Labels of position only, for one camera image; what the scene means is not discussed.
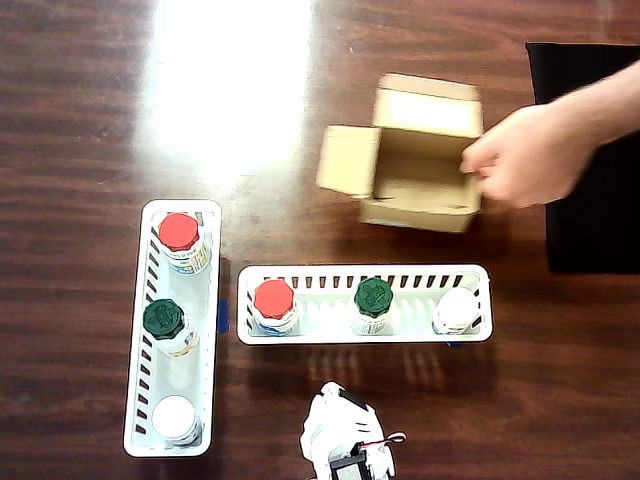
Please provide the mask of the person's bare hand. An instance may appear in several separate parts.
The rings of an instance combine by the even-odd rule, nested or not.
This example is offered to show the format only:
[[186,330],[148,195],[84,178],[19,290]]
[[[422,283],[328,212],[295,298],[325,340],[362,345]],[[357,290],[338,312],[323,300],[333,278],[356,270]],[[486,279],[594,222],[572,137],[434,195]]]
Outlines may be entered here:
[[571,192],[597,146],[591,109],[561,99],[509,115],[464,150],[461,171],[490,199],[547,204]]

